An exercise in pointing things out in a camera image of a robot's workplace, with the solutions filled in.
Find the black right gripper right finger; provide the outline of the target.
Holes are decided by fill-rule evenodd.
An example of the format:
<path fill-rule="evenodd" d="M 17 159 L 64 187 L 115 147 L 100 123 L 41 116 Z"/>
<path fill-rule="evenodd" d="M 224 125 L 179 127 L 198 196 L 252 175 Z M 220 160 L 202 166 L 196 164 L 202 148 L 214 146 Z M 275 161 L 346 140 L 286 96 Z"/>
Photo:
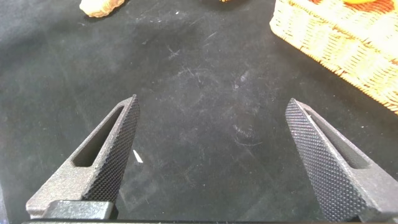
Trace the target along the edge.
<path fill-rule="evenodd" d="M 325 218 L 397 222 L 397 181 L 308 105 L 285 119 Z"/>

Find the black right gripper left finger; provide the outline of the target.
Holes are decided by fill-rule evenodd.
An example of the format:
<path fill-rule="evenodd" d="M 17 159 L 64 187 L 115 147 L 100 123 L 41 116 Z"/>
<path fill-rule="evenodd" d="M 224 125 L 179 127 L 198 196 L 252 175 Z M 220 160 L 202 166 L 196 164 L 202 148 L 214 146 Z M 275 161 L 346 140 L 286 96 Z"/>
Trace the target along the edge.
<path fill-rule="evenodd" d="M 140 116 L 136 95 L 120 101 L 27 201 L 31 218 L 57 200 L 115 202 Z"/>

